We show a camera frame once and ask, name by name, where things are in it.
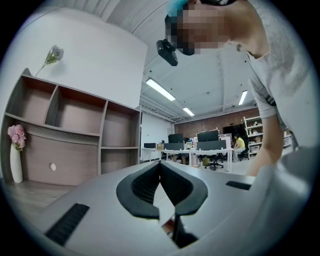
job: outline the gray t-shirt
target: gray t-shirt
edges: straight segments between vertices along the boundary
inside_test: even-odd
[[[259,59],[248,53],[252,67],[249,87],[260,116],[268,118],[278,112],[299,146],[319,145],[319,81],[309,54],[279,10],[267,1],[249,2],[262,20],[270,50]]]

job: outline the cardboard box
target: cardboard box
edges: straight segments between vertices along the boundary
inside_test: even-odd
[[[164,150],[164,144],[157,144],[156,149],[157,150]]]

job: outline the man's arm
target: man's arm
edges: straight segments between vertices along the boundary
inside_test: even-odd
[[[284,148],[284,132],[280,128],[277,115],[262,118],[262,128],[262,145],[246,174],[248,176],[257,176],[262,166],[277,162]]]

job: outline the computer monitor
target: computer monitor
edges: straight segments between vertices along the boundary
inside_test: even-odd
[[[177,134],[170,134],[168,135],[169,143],[183,143],[184,142],[184,134],[177,133]]]
[[[219,133],[217,130],[198,133],[198,142],[213,142],[218,140],[219,140]]]

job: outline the brick wall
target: brick wall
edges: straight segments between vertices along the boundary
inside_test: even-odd
[[[258,117],[259,115],[260,114],[258,108],[253,108],[217,117],[175,124],[174,132],[176,134],[183,133],[183,136],[187,138],[193,138],[196,136],[197,132],[207,132],[218,127],[220,133],[222,133],[223,127],[229,126],[232,123],[234,123],[234,125],[240,125],[241,120],[243,120],[244,117],[254,118]]]

